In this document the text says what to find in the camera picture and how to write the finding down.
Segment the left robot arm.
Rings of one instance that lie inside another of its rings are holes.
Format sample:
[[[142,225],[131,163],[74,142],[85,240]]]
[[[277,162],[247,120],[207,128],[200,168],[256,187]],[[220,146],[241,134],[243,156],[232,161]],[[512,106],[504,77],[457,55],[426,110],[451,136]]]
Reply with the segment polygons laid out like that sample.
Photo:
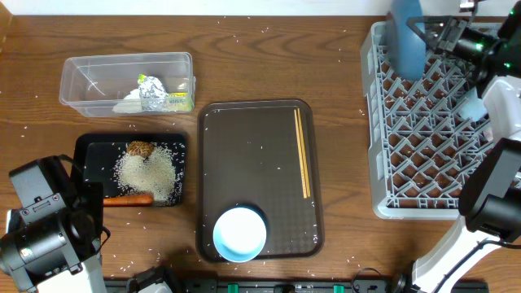
[[[9,173],[22,204],[8,213],[1,238],[1,270],[19,292],[181,292],[171,269],[152,267],[125,280],[102,272],[102,186],[78,186],[63,162],[67,155],[34,160]]]

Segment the aluminium foil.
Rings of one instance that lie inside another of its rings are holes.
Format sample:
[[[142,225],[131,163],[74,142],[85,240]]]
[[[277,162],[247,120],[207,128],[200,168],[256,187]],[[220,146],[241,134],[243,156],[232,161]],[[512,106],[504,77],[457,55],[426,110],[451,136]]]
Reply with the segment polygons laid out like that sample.
[[[145,112],[161,112],[164,110],[168,93],[159,78],[140,74],[138,91],[141,107]]]

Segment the white napkin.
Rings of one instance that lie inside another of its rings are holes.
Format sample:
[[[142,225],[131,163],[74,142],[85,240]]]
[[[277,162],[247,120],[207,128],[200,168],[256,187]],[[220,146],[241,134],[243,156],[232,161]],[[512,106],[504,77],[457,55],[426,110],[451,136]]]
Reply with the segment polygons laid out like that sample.
[[[135,114],[142,112],[139,89],[132,90],[112,110],[118,114]]]

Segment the light blue bowl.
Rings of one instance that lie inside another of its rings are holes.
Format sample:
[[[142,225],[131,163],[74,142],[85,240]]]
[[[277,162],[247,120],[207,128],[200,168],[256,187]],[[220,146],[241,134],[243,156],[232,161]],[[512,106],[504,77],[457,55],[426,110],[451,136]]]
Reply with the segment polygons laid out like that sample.
[[[251,208],[235,207],[217,219],[212,240],[220,256],[234,263],[255,259],[267,240],[263,217]]]

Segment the light blue plastic cup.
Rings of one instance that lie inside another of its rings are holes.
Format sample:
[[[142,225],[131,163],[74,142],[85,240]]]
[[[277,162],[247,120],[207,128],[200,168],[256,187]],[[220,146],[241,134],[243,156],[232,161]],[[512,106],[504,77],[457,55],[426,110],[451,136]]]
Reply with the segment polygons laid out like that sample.
[[[477,89],[474,87],[469,90],[463,97],[463,105],[459,109],[458,114],[461,118],[472,122],[477,122],[488,114],[483,100],[479,97]]]

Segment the orange carrot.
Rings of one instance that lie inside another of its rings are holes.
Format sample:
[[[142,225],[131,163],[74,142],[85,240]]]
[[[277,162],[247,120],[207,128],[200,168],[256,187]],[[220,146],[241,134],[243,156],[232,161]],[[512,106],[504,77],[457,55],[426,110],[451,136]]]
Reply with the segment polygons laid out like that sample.
[[[103,200],[104,207],[140,207],[151,206],[154,203],[152,194],[124,195]]]

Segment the brown dried mushroom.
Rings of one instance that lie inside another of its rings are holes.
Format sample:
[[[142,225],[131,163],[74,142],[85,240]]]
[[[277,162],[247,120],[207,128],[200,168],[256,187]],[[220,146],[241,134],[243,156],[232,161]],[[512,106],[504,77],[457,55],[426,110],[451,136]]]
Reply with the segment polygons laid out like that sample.
[[[155,150],[155,145],[150,142],[133,141],[126,147],[126,152],[131,156],[149,157]]]

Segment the dark blue plate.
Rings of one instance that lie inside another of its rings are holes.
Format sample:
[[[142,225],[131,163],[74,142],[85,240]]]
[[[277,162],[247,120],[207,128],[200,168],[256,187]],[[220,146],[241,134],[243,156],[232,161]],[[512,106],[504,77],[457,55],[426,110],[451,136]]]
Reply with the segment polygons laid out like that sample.
[[[419,0],[392,0],[386,17],[385,42],[394,72],[417,81],[423,75],[426,43],[407,25],[407,20],[423,17]]]

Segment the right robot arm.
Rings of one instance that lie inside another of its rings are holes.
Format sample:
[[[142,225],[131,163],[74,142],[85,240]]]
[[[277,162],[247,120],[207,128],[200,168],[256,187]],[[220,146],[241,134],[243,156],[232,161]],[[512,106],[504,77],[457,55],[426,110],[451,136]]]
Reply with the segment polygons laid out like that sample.
[[[463,59],[492,124],[494,147],[469,176],[459,216],[444,237],[392,286],[394,292],[450,292],[487,254],[516,249],[520,236],[520,5],[515,3],[495,37],[470,27],[471,19],[425,16],[418,1],[394,1],[386,42],[400,77],[417,80],[427,50]]]

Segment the pile of rice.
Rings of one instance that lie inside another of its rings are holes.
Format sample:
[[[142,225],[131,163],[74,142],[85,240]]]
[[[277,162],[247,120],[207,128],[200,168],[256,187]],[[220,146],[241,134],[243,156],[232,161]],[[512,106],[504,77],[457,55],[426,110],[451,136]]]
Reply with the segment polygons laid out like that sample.
[[[153,205],[173,206],[182,192],[184,160],[166,145],[153,144],[155,150],[147,158],[126,151],[120,155],[113,167],[114,178],[123,195],[152,194]]]

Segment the yellow green snack wrapper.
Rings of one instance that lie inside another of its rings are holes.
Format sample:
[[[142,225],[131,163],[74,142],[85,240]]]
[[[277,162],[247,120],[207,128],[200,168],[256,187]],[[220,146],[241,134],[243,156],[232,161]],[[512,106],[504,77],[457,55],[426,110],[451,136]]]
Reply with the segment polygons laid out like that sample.
[[[168,97],[162,112],[189,112],[193,109],[193,103],[188,92],[169,93],[167,90],[166,92]]]

